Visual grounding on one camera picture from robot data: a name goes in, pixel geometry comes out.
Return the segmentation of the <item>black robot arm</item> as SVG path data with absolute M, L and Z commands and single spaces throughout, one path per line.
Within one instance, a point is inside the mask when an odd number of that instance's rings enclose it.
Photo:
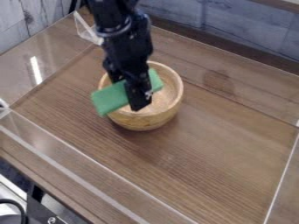
M 86 0 L 96 35 L 102 38 L 102 67 L 109 80 L 125 81 L 128 105 L 138 111 L 152 103 L 148 58 L 153 53 L 150 19 L 138 0 Z

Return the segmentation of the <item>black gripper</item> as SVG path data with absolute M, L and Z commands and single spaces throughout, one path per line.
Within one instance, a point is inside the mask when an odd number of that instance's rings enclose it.
M 152 103 L 146 60 L 153 52 L 148 17 L 105 17 L 101 20 L 105 59 L 112 83 L 125 80 L 129 107 L 138 111 Z

